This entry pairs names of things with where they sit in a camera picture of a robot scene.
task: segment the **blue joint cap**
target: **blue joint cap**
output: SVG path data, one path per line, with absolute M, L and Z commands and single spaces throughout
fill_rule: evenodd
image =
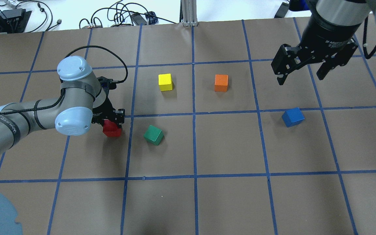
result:
M 92 72 L 91 66 L 80 56 L 64 58 L 57 67 L 60 79 L 70 82 L 82 79 Z
M 297 107 L 285 111 L 282 115 L 282 119 L 287 127 L 291 127 L 300 124 L 305 118 L 300 108 Z

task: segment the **cube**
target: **cube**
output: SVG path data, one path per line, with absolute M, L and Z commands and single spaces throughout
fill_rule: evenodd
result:
M 216 92 L 226 92 L 228 88 L 228 75 L 216 74 L 214 82 L 214 90 Z
M 291 127 L 300 124 L 305 118 L 300 108 L 297 107 L 285 111 L 282 115 L 282 119 L 287 127 Z
M 163 138 L 163 132 L 161 129 L 154 127 L 152 125 L 149 126 L 148 130 L 146 131 L 145 135 L 143 135 L 145 139 L 154 145 L 159 145 Z
M 170 73 L 159 75 L 159 89 L 161 89 L 162 92 L 172 91 L 172 77 Z

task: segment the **white floor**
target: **white floor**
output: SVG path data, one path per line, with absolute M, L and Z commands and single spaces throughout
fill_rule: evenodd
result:
M 62 19 L 61 25 L 53 30 L 78 29 L 79 21 L 82 18 L 90 19 L 92 14 L 100 8 L 111 6 L 117 0 L 40 0 L 46 3 L 53 12 L 53 24 L 58 19 Z M 142 4 L 149 11 L 154 11 L 158 17 L 178 22 L 179 20 L 179 0 L 124 0 L 122 3 L 135 2 Z M 265 19 L 273 18 L 282 2 L 286 0 L 198 0 L 197 1 L 197 19 L 198 21 L 234 21 L 247 19 Z M 23 8 L 27 11 L 33 11 L 30 21 L 27 24 L 26 31 L 31 31 L 39 26 L 45 14 L 39 11 L 37 3 L 23 3 Z M 144 12 L 143 8 L 137 5 L 129 5 L 129 10 Z M 10 9 L 8 6 L 0 7 L 1 10 Z M 110 11 L 110 18 L 113 17 L 113 11 Z M 288 12 L 286 17 L 310 16 L 309 11 Z M 95 16 L 101 19 L 104 27 L 110 27 L 113 22 L 107 20 L 107 10 L 99 11 Z M 37 31 L 44 31 L 48 22 Z M 169 24 L 169 22 L 159 20 L 159 24 Z

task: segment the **grid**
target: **grid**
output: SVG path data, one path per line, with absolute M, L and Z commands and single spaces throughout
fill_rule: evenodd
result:
M 297 34 L 299 39 L 301 39 L 300 31 L 297 25 L 297 21 L 294 18 L 294 25 L 297 30 Z M 127 164 L 126 164 L 126 171 L 125 171 L 125 176 L 124 177 L 110 177 L 110 178 L 77 178 L 77 179 L 65 179 L 62 178 L 62 173 L 64 169 L 64 164 L 65 164 L 65 159 L 67 156 L 67 151 L 68 151 L 68 146 L 69 146 L 69 141 L 70 137 L 67 137 L 65 147 L 64 147 L 64 153 L 63 153 L 63 158 L 61 161 L 61 166 L 59 170 L 59 175 L 57 179 L 33 179 L 33 180 L 0 180 L 0 183 L 36 183 L 36 182 L 54 182 L 56 183 L 56 188 L 55 188 L 55 194 L 54 194 L 54 199 L 53 199 L 53 205 L 51 209 L 51 214 L 50 214 L 50 220 L 48 223 L 48 229 L 47 229 L 47 234 L 49 235 L 51 233 L 51 226 L 52 226 L 52 221 L 53 217 L 55 214 L 55 209 L 56 209 L 56 201 L 58 198 L 58 192 L 59 192 L 59 187 L 61 183 L 63 182 L 86 182 L 86 181 L 123 181 L 124 182 L 124 191 L 123 191 L 123 201 L 122 201 L 122 211 L 121 211 L 121 222 L 120 222 L 120 227 L 121 227 L 121 234 L 124 233 L 124 222 L 125 222 L 125 215 L 126 215 L 126 202 L 127 202 L 127 188 L 128 188 L 128 182 L 132 180 L 171 180 L 171 179 L 194 179 L 194 212 L 195 212 L 195 233 L 198 235 L 200 234 L 200 229 L 199 229 L 199 215 L 198 215 L 198 186 L 197 186 L 197 179 L 200 178 L 227 178 L 227 177 L 267 177 L 267 188 L 268 188 L 268 193 L 269 193 L 269 201 L 270 201 L 270 210 L 271 210 L 271 216 L 272 216 L 272 221 L 273 221 L 273 230 L 275 234 L 278 234 L 278 227 L 277 227 L 277 221 L 276 221 L 276 209 L 274 206 L 274 200 L 273 200 L 273 190 L 272 190 L 272 185 L 271 185 L 271 177 L 276 177 L 276 176 L 305 176 L 305 175 L 338 175 L 339 180 L 340 180 L 340 186 L 343 192 L 343 196 L 345 199 L 346 203 L 346 208 L 349 213 L 349 218 L 351 221 L 351 226 L 354 234 L 358 234 L 357 227 L 355 225 L 354 219 L 353 219 L 353 214 L 352 214 L 352 208 L 349 203 L 348 195 L 346 192 L 346 187 L 345 183 L 343 181 L 343 175 L 346 174 L 374 174 L 376 173 L 376 169 L 372 170 L 346 170 L 342 171 L 339 167 L 339 161 L 336 157 L 336 152 L 335 148 L 333 145 L 332 137 L 330 135 L 330 130 L 328 126 L 328 122 L 325 116 L 324 111 L 325 110 L 357 110 L 357 109 L 376 109 L 376 105 L 374 106 L 358 106 L 358 107 L 323 107 L 321 98 L 318 94 L 318 88 L 315 83 L 315 79 L 313 77 L 312 73 L 312 68 L 310 66 L 308 67 L 308 71 L 312 80 L 312 85 L 314 87 L 314 92 L 317 97 L 317 101 L 319 106 L 318 107 L 311 107 L 311 108 L 303 108 L 302 110 L 304 111 L 320 111 L 322 115 L 322 119 L 324 122 L 325 126 L 325 131 L 327 133 L 328 141 L 330 144 L 331 152 L 333 155 L 334 163 L 336 165 L 336 170 L 335 171 L 310 171 L 310 172 L 276 172 L 276 173 L 271 173 L 269 164 L 268 164 L 268 159 L 267 159 L 267 150 L 265 146 L 265 138 L 264 138 L 264 131 L 262 127 L 262 120 L 261 120 L 261 113 L 267 113 L 267 112 L 282 112 L 287 109 L 265 109 L 261 110 L 259 108 L 259 102 L 258 102 L 258 96 L 257 96 L 257 88 L 255 87 L 255 76 L 254 76 L 254 71 L 253 71 L 253 62 L 258 62 L 258 61 L 271 61 L 272 59 L 270 58 L 264 58 L 264 59 L 252 59 L 251 56 L 251 49 L 249 48 L 249 40 L 248 40 L 248 34 L 247 34 L 247 28 L 245 26 L 245 21 L 242 20 L 242 27 L 243 27 L 243 33 L 244 33 L 244 40 L 246 43 L 246 49 L 247 49 L 247 55 L 248 59 L 247 60 L 232 60 L 232 61 L 207 61 L 207 62 L 195 62 L 195 43 L 194 43 L 194 38 L 195 38 L 195 28 L 191 28 L 191 51 L 192 51 L 192 62 L 191 63 L 175 63 L 175 64 L 150 64 L 150 65 L 139 65 L 139 58 L 140 58 L 140 44 L 141 44 L 141 38 L 142 38 L 142 28 L 143 26 L 141 25 L 139 28 L 139 33 L 138 33 L 138 43 L 137 43 L 137 56 L 136 56 L 136 63 L 135 65 L 130 65 L 128 66 L 129 68 L 134 68 L 134 84 L 133 84 L 133 97 L 132 97 L 132 107 L 131 107 L 131 114 L 129 116 L 126 116 L 126 121 L 130 121 L 130 132 L 129 132 L 129 142 L 128 142 L 128 149 L 127 149 Z M 93 30 L 90 30 L 89 37 L 88 37 L 88 45 L 91 43 L 91 36 L 92 36 Z M 36 62 L 37 56 L 39 54 L 40 46 L 43 41 L 45 33 L 41 33 L 39 45 L 37 47 L 37 51 L 35 53 L 33 63 L 31 65 L 31 68 L 29 71 L 13 71 L 13 72 L 0 72 L 0 74 L 15 74 L 15 73 L 28 73 L 27 76 L 27 81 L 25 83 L 20 102 L 23 100 L 25 91 L 27 89 L 28 82 L 30 80 L 30 77 L 33 73 L 45 73 L 45 72 L 55 72 L 55 70 L 34 70 L 34 64 Z M 85 58 L 88 56 L 88 49 L 85 52 Z M 362 57 L 361 55 L 354 55 L 354 58 L 359 58 Z M 369 64 L 367 63 L 367 60 L 363 58 L 364 65 L 366 66 L 366 69 L 370 75 L 370 78 L 372 79 L 372 82 L 376 88 L 376 80 L 374 78 L 374 75 L 370 69 Z M 247 62 L 249 63 L 249 68 L 250 68 L 250 75 L 251 75 L 251 83 L 252 83 L 252 89 L 253 89 L 253 95 L 255 99 L 255 110 L 235 110 L 235 111 L 215 111 L 215 112 L 196 112 L 196 84 L 195 84 L 195 68 L 196 65 L 200 64 L 225 64 L 225 63 L 242 63 L 242 62 Z M 192 68 L 192 113 L 161 113 L 161 114 L 146 114 L 146 115 L 135 115 L 134 114 L 134 104 L 135 104 L 135 99 L 136 99 L 136 86 L 137 86 L 137 74 L 139 68 L 143 67 L 164 67 L 164 66 L 189 66 L 191 65 Z M 119 69 L 123 68 L 121 66 L 115 66 L 115 67 L 94 67 L 94 70 L 102 70 L 102 69 Z M 196 141 L 196 117 L 201 116 L 201 115 L 218 115 L 218 114 L 240 114 L 240 113 L 256 113 L 257 114 L 257 119 L 258 119 L 258 128 L 260 131 L 260 140 L 261 140 L 261 145 L 262 145 L 262 150 L 263 150 L 263 158 L 264 158 L 264 168 L 265 168 L 265 173 L 244 173 L 244 174 L 198 174 L 197 173 L 197 141 Z M 193 125 L 193 164 L 194 164 L 194 174 L 189 174 L 189 175 L 170 175 L 170 176 L 154 176 L 154 177 L 130 177 L 129 176 L 129 168 L 130 168 L 130 154 L 131 154 L 131 146 L 132 146 L 132 138 L 133 138 L 133 124 L 134 120 L 138 118 L 148 118 L 148 117 L 165 117 L 165 116 L 192 116 L 192 125 Z M 0 158 L 0 169 L 4 161 L 4 156 L 3 154 Z

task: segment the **green cube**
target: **green cube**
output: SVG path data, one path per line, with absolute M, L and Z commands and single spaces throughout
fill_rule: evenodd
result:
M 145 137 L 148 142 L 157 146 L 163 138 L 163 132 L 161 129 L 150 125 L 143 137 Z

